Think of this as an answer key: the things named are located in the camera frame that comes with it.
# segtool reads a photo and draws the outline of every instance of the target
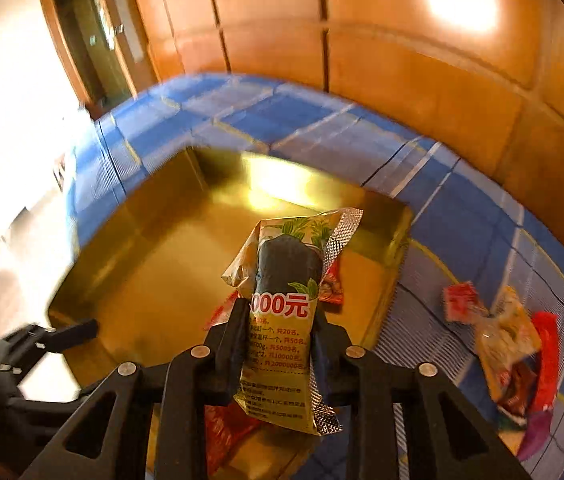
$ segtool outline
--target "door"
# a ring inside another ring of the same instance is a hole
[[[135,0],[95,1],[109,28],[114,52],[132,94],[154,85],[157,78],[148,56],[148,41]]]

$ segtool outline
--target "blue plaid tablecloth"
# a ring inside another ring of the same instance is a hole
[[[355,103],[254,76],[181,76],[94,124],[66,158],[67,226],[75,250],[127,194],[185,146],[251,150],[300,162],[407,203],[415,213],[395,300],[375,352],[393,364],[438,364],[496,420],[473,329],[444,322],[441,290],[472,280],[484,303],[511,285],[532,312],[558,315],[559,393],[551,437],[523,465],[564,479],[564,247],[500,186],[440,142]],[[399,405],[400,476],[408,477]],[[344,479],[345,431],[325,437],[296,480]]]

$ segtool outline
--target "white wall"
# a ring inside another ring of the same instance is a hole
[[[39,0],[0,0],[0,231],[52,185],[77,109]]]

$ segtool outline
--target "round metal pin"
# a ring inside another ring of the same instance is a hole
[[[438,374],[438,367],[433,363],[422,363],[417,367],[417,371],[424,375],[424,377],[434,377]]]
[[[209,353],[211,353],[211,349],[205,345],[197,345],[191,348],[191,355],[193,357],[197,357],[198,359],[206,357]]]
[[[123,376],[133,375],[137,370],[135,363],[127,362],[122,363],[117,367],[117,373]]]
[[[360,359],[360,357],[364,357],[366,350],[364,350],[361,346],[351,345],[347,348],[346,354],[353,359]]]

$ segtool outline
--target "wooden door frame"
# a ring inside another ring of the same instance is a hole
[[[46,25],[50,32],[50,38],[52,39],[52,44],[55,46],[57,55],[60,57],[62,66],[64,67],[64,72],[68,76],[70,85],[73,87],[75,95],[81,103],[84,103],[87,108],[95,107],[93,97],[88,93],[84,81],[79,75],[77,66],[73,56],[70,54],[68,49],[68,44],[66,44],[66,38],[60,26],[60,20],[57,15],[57,7],[55,6],[54,0],[40,0],[42,5],[42,12],[44,13],[44,18],[46,19]]]

